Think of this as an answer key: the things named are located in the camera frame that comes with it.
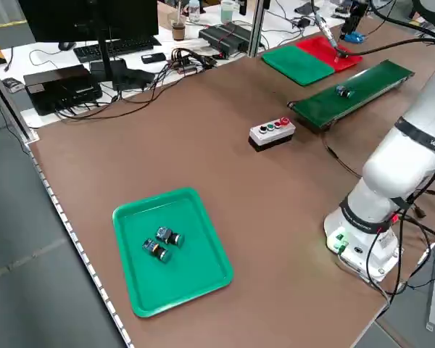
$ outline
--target red button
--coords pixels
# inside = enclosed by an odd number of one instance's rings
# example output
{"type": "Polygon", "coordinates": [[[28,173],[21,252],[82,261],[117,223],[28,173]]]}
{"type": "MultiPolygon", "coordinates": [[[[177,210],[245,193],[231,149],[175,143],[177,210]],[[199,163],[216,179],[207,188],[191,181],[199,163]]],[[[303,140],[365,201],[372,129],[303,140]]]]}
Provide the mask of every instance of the red button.
{"type": "Polygon", "coordinates": [[[287,117],[281,118],[281,124],[282,125],[288,125],[290,123],[290,120],[287,117]]]}

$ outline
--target computer monitor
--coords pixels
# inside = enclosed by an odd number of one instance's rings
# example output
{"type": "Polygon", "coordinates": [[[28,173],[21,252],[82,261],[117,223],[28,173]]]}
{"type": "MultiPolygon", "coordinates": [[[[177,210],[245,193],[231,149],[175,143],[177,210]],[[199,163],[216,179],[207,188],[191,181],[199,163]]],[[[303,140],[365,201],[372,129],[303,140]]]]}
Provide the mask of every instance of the computer monitor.
{"type": "Polygon", "coordinates": [[[97,40],[105,77],[113,81],[126,69],[109,62],[107,39],[158,34],[156,0],[19,0],[36,41],[97,40]]]}

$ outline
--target gray floor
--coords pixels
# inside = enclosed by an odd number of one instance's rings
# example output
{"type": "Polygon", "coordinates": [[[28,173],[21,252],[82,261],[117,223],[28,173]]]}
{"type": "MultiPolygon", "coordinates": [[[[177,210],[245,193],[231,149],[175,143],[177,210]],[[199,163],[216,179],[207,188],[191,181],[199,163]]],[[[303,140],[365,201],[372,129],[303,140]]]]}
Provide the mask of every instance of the gray floor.
{"type": "MultiPolygon", "coordinates": [[[[403,17],[404,10],[399,10],[403,17]]],[[[0,29],[0,46],[33,42],[27,25],[0,29]]],[[[13,96],[21,109],[25,93],[13,96]]],[[[4,121],[0,115],[0,127],[4,121]]],[[[428,265],[413,279],[425,283],[428,265]]],[[[411,347],[435,347],[425,329],[428,288],[396,298],[380,324],[411,347]]],[[[0,348],[124,347],[30,160],[0,131],[0,348]]],[[[374,323],[359,348],[396,348],[374,323]]]]}

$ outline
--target red mat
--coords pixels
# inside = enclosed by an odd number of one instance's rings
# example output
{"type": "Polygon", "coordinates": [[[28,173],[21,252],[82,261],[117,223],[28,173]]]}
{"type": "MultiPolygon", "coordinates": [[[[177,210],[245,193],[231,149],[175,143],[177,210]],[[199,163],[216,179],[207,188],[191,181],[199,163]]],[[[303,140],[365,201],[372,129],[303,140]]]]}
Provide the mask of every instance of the red mat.
{"type": "MultiPolygon", "coordinates": [[[[363,60],[361,56],[338,57],[336,50],[330,45],[327,38],[323,36],[308,38],[307,40],[297,43],[296,46],[327,65],[330,65],[337,72],[352,67],[363,60]]],[[[339,45],[339,48],[343,51],[350,52],[350,50],[343,46],[339,45]]]]}

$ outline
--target green mat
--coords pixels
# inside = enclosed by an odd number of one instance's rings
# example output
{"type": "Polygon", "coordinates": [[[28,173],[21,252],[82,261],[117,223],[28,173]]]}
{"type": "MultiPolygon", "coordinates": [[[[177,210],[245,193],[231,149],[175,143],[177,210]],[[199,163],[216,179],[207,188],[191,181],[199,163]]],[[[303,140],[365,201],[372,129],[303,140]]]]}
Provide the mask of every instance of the green mat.
{"type": "Polygon", "coordinates": [[[192,188],[153,196],[113,212],[117,244],[130,303],[139,317],[149,317],[228,285],[232,266],[211,220],[192,188]],[[181,247],[158,242],[159,227],[183,237],[181,247]],[[142,249],[146,239],[166,248],[167,263],[142,249]]]}
{"type": "Polygon", "coordinates": [[[264,53],[262,60],[301,86],[309,85],[335,72],[331,66],[295,46],[264,53]]]}

